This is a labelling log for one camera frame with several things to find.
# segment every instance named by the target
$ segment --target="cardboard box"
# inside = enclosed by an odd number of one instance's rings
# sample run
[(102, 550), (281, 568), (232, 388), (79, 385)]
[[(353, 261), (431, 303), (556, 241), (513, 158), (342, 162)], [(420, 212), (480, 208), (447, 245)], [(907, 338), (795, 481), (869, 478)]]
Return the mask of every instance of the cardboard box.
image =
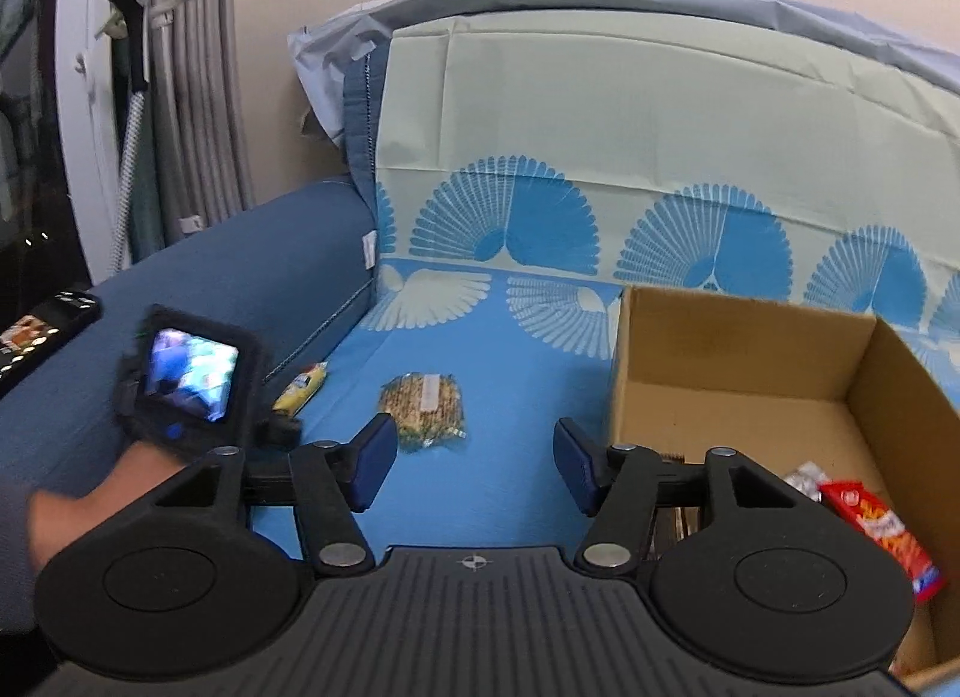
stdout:
[(632, 288), (613, 375), (611, 441), (688, 462), (731, 446), (781, 477), (812, 461), (888, 501), (952, 581), (916, 614), (904, 682), (960, 674), (960, 417), (887, 323)]

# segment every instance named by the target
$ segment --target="ribbed black plate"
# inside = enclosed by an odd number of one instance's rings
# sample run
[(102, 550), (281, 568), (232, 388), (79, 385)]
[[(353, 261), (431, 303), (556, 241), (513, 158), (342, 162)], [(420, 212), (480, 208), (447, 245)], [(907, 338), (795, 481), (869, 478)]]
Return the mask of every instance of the ribbed black plate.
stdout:
[(554, 548), (397, 548), (376, 572), (320, 584), (279, 639), (233, 667), (175, 683), (133, 684), (64, 665), (36, 694), (902, 697), (907, 692), (881, 673), (832, 686), (770, 686), (717, 670), (676, 646), (630, 585), (579, 575)]

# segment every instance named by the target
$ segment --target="black circular disc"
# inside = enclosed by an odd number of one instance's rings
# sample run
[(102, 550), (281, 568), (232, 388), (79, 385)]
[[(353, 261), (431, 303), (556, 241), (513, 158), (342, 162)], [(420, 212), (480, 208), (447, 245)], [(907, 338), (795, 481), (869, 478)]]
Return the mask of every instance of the black circular disc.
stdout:
[(299, 600), (294, 561), (206, 515), (157, 512), (62, 551), (37, 624), (66, 659), (122, 678), (205, 672), (263, 646)]
[(840, 519), (796, 513), (741, 510), (681, 540), (656, 565), (656, 607), (702, 659), (747, 676), (824, 683), (885, 666), (913, 614), (904, 570)]

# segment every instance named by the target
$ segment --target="white tag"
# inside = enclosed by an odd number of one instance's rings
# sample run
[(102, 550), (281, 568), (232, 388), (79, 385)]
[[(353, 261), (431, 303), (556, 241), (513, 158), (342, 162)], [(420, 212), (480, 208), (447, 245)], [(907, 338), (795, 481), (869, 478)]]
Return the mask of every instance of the white tag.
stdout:
[(440, 407), (440, 376), (424, 375), (424, 390), (421, 392), (421, 413), (435, 413)]
[(203, 231), (203, 218), (199, 215), (191, 215), (188, 218), (181, 218), (181, 233), (194, 234)]
[(376, 265), (376, 229), (363, 235), (363, 261), (368, 270)]

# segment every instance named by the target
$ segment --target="person's sleeve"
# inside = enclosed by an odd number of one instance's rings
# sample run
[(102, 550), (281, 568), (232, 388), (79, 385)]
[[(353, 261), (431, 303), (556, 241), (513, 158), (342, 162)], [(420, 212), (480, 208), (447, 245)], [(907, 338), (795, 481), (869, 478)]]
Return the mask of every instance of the person's sleeve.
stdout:
[(0, 632), (34, 628), (34, 580), (27, 535), (32, 489), (0, 478)]

